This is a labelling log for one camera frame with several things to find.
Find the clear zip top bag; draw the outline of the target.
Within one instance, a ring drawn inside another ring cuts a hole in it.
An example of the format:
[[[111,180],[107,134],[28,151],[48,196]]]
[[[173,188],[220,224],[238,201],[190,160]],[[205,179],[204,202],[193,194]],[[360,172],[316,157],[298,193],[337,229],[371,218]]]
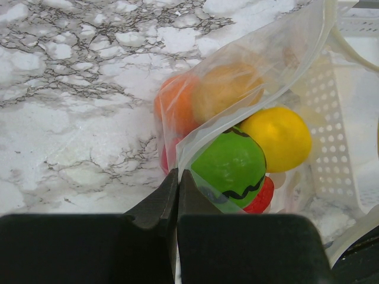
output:
[[[224,214],[247,214],[236,204],[212,202],[207,195],[208,183],[191,170],[194,160],[224,131],[240,124],[254,113],[273,107],[294,111],[310,131],[310,116],[306,114],[305,75],[321,53],[330,32],[338,20],[347,17],[377,17],[378,9],[358,9],[357,1],[313,1],[303,9],[286,15],[260,29],[235,40],[186,72],[199,81],[213,68],[246,63],[255,68],[264,83],[250,95],[228,107],[207,122],[199,124],[187,135],[165,128],[156,115],[161,152],[175,138],[176,163],[179,179],[184,171],[191,172],[199,191]],[[274,183],[274,195],[264,211],[271,214],[299,214],[307,217],[317,228],[331,264],[360,237],[378,225],[378,205],[369,213],[356,215],[344,206],[319,198],[314,190],[310,156],[306,161],[286,172],[266,174]]]

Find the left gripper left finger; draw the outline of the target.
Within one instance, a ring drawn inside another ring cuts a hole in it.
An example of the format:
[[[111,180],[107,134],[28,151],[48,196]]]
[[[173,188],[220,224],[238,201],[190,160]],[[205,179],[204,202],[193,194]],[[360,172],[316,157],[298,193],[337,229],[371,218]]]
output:
[[[1,218],[2,283],[174,283],[178,172],[122,214]]]

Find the dark green toy melon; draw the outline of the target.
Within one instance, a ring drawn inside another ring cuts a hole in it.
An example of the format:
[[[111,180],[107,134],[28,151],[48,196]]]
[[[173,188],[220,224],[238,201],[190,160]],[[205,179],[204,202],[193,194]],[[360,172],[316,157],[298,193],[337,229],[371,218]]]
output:
[[[191,165],[208,183],[210,200],[230,201],[247,207],[260,192],[266,174],[266,158],[255,140],[238,127],[221,133]]]

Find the red toy apple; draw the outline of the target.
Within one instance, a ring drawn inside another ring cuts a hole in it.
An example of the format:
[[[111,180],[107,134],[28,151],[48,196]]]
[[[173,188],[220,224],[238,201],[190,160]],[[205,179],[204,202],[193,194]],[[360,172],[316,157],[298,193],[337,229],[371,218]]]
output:
[[[162,155],[160,158],[160,166],[167,175],[170,171],[170,166],[176,163],[176,145],[181,141],[180,138],[175,138],[169,145],[169,151],[166,151],[166,146],[163,147]]]

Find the white perforated plastic basket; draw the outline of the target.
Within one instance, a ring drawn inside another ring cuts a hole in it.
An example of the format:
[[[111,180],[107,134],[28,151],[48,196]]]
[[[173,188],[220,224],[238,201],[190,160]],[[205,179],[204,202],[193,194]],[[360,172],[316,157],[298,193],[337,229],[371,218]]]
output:
[[[367,214],[378,205],[378,18],[340,18],[305,78],[316,195]]]

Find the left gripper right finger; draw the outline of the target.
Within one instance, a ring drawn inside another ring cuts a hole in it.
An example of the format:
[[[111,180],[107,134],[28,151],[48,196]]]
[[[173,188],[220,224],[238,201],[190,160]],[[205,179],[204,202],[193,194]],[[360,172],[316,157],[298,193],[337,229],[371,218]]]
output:
[[[291,214],[223,214],[190,171],[179,187],[182,283],[332,283],[315,226]]]

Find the yellow toy lemon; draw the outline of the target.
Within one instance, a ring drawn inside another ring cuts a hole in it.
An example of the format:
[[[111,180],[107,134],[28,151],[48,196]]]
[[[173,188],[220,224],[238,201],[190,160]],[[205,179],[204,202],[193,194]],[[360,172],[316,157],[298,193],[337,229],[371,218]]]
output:
[[[264,151],[268,173],[286,172],[307,160],[312,146],[309,129],[294,111],[284,107],[260,110],[240,124]]]

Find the orange toy fruit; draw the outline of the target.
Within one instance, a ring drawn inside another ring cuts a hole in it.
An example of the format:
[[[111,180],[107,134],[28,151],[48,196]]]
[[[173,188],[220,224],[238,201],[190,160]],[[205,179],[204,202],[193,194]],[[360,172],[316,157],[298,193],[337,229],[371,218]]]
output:
[[[173,76],[162,84],[154,100],[155,113],[172,132],[187,135],[199,124],[195,121],[192,93],[199,78],[189,73]]]

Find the small red toy fruit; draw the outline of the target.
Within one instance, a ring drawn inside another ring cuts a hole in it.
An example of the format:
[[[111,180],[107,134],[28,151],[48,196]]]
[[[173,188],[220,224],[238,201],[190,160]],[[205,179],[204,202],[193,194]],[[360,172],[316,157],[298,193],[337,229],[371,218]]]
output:
[[[257,194],[255,199],[243,210],[248,214],[263,213],[271,203],[274,195],[274,190],[275,187],[273,181],[268,176],[266,176],[260,192]]]

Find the orange yellow toy potato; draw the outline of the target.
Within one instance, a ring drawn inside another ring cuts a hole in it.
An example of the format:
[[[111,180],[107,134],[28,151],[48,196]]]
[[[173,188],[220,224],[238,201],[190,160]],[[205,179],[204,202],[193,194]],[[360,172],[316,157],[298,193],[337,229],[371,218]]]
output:
[[[250,95],[263,83],[255,68],[246,63],[232,63],[213,68],[199,81],[192,94],[196,122],[207,122]]]

